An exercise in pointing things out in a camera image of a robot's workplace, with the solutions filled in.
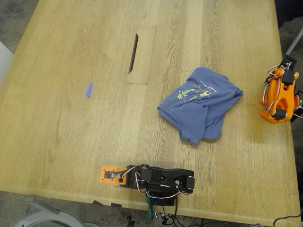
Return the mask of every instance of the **blue plastic piece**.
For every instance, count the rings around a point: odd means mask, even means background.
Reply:
[[[93,83],[90,83],[90,84],[89,84],[89,87],[87,88],[87,91],[86,91],[86,93],[85,93],[86,98],[89,98],[89,97],[90,97],[92,88],[93,88]]]

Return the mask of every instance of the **rectangular slot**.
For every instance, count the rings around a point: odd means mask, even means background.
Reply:
[[[127,76],[129,84],[147,84],[156,28],[138,26]]]

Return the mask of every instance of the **metal pole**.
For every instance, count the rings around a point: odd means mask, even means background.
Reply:
[[[55,208],[51,207],[50,205],[46,204],[45,202],[42,202],[41,200],[33,197],[33,196],[27,196],[25,197],[25,202],[32,205],[33,207],[38,208],[39,210],[48,211],[53,214],[59,214],[59,211]]]
[[[303,28],[301,29],[301,31],[299,32],[299,34],[297,35],[297,37],[294,39],[293,43],[290,45],[290,47],[288,48],[288,50],[286,51],[285,54],[290,55],[291,51],[293,51],[294,47],[299,42],[299,40],[302,37],[302,35],[303,35]]]

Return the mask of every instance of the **blue shirt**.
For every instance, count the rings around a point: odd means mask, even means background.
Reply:
[[[225,113],[243,96],[243,91],[214,71],[199,67],[185,84],[158,106],[159,114],[178,128],[180,138],[196,145],[202,138],[221,136]]]

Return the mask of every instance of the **wood grain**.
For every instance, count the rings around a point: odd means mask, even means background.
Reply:
[[[126,82],[138,26],[156,28],[147,85]],[[146,163],[195,172],[178,214],[267,226],[296,215],[290,123],[259,115],[280,60],[273,0],[40,0],[0,87],[0,190],[147,210],[143,194],[98,180],[101,165]],[[157,106],[201,65],[244,96],[222,137],[191,146]]]
[[[136,48],[133,49],[131,72],[128,74],[129,84],[147,84],[150,73],[152,49],[156,28],[151,26],[138,26]]]

